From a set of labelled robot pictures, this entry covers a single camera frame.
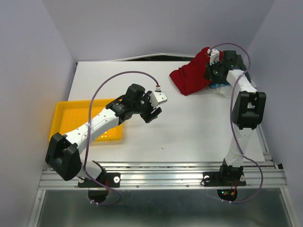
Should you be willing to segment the dark grey dotted skirt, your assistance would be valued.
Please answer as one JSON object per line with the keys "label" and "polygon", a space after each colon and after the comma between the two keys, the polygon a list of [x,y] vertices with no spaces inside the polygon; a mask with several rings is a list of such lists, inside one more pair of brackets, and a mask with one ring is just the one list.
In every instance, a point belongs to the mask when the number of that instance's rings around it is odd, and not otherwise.
{"label": "dark grey dotted skirt", "polygon": [[251,83],[251,78],[250,75],[248,73],[247,67],[243,62],[242,56],[240,54],[237,54],[237,65],[239,66],[239,69],[245,72],[245,77],[247,78],[247,80],[249,81],[249,83]]}

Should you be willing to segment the red skirt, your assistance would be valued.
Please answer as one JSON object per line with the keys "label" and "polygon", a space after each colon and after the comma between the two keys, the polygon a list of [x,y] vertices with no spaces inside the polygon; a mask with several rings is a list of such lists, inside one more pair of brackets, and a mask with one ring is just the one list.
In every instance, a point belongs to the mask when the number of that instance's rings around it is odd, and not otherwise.
{"label": "red skirt", "polygon": [[190,63],[170,73],[169,77],[181,94],[188,96],[214,83],[205,78],[206,65],[210,61],[207,54],[209,48],[203,48]]}

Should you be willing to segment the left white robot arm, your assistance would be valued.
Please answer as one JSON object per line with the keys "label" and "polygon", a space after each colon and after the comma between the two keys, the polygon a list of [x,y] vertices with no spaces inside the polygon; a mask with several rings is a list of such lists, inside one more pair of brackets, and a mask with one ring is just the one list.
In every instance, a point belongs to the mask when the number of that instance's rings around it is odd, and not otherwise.
{"label": "left white robot arm", "polygon": [[81,160],[80,154],[103,133],[131,119],[134,114],[150,123],[162,112],[160,105],[167,100],[160,87],[145,91],[142,86],[132,84],[124,95],[107,104],[95,117],[90,116],[88,122],[65,134],[55,133],[50,138],[46,163],[65,181],[86,177],[85,171],[90,169],[89,181],[94,186],[101,186],[105,182],[104,169],[96,163]]}

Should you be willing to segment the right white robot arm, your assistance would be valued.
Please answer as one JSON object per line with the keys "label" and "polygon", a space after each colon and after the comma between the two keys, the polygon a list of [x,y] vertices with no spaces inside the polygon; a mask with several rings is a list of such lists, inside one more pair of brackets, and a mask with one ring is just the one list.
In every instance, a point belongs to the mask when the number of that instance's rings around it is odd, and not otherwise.
{"label": "right white robot arm", "polygon": [[229,151],[217,172],[204,172],[202,184],[208,187],[245,186],[243,161],[248,141],[263,120],[266,94],[257,91],[251,84],[242,56],[236,51],[219,52],[208,49],[210,60],[205,78],[213,82],[228,82],[232,87],[230,124],[232,140]]}

